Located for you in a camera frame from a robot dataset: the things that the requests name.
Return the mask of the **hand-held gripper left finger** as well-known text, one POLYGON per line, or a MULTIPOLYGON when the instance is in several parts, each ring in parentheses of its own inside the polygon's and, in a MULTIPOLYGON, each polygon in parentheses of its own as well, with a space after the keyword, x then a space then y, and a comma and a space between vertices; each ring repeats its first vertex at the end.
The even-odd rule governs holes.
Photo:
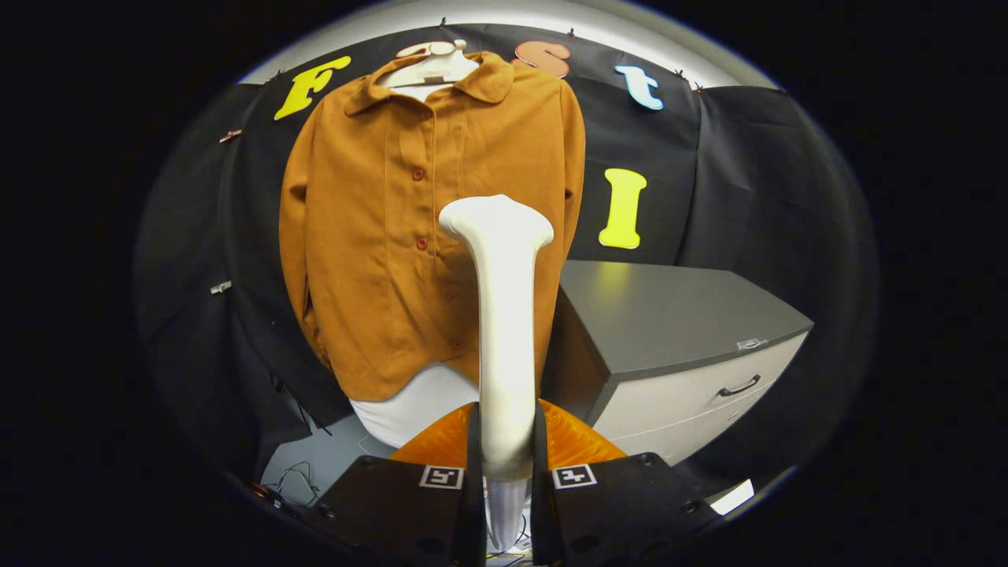
POLYGON ((318 499, 314 531, 349 566, 484 566, 487 553, 478 403, 450 413, 465 465, 364 455, 318 499))

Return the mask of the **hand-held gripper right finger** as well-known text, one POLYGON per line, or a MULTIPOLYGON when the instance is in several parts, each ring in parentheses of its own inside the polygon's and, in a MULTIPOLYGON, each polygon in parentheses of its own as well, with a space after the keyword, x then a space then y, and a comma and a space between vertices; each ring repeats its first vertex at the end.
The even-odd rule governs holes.
POLYGON ((719 528, 698 482, 652 452, 627 455, 579 417, 534 415, 532 551, 541 566, 669 566, 719 528))

